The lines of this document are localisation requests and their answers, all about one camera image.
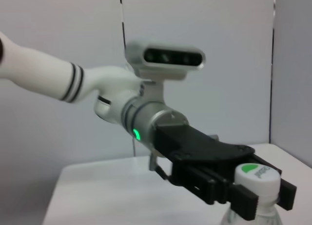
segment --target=white wall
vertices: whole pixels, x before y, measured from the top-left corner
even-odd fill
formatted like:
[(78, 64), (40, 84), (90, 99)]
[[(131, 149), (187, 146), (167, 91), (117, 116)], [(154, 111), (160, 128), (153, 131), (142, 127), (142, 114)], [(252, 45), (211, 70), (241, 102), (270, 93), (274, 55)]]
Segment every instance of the white wall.
[[(84, 67), (125, 63), (119, 0), (0, 0), (0, 31)], [(40, 224), (64, 166), (133, 155), (95, 100), (61, 103), (0, 81), (1, 225)]]
[(312, 166), (312, 0), (276, 0), (272, 142)]
[[(232, 143), (269, 140), (273, 0), (123, 0), (126, 41), (194, 45), (206, 67), (169, 82), (167, 104)], [(146, 154), (137, 144), (138, 155)]]

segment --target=table surface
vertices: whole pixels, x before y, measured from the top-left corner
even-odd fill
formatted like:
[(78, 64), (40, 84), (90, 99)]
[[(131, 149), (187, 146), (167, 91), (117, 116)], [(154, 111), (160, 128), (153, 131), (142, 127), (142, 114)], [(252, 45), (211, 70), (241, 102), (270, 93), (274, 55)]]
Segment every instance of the table surface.
[[(284, 225), (311, 225), (312, 169), (272, 144), (251, 145), (298, 187), (294, 209), (279, 206)], [(170, 162), (159, 159), (170, 171)], [(207, 205), (148, 170), (148, 157), (63, 169), (43, 225), (218, 225), (229, 205)]]

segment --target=white bottle cap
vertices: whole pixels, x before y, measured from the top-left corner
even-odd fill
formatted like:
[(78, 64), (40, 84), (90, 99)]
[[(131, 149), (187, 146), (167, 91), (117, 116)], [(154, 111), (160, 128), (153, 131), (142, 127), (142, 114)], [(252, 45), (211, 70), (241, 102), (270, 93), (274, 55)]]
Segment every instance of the white bottle cap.
[(266, 165), (247, 163), (236, 167), (234, 182), (259, 197), (275, 196), (279, 193), (281, 176)]

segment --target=plastic bottle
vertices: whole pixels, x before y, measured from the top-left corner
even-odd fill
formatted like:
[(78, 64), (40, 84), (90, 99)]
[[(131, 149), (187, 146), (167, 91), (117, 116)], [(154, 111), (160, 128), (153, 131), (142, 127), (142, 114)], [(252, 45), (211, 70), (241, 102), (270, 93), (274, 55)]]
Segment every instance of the plastic bottle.
[(229, 208), (221, 225), (282, 225), (275, 208), (281, 182), (276, 170), (261, 164), (242, 164), (235, 170), (234, 182), (259, 196), (255, 220), (246, 221)]

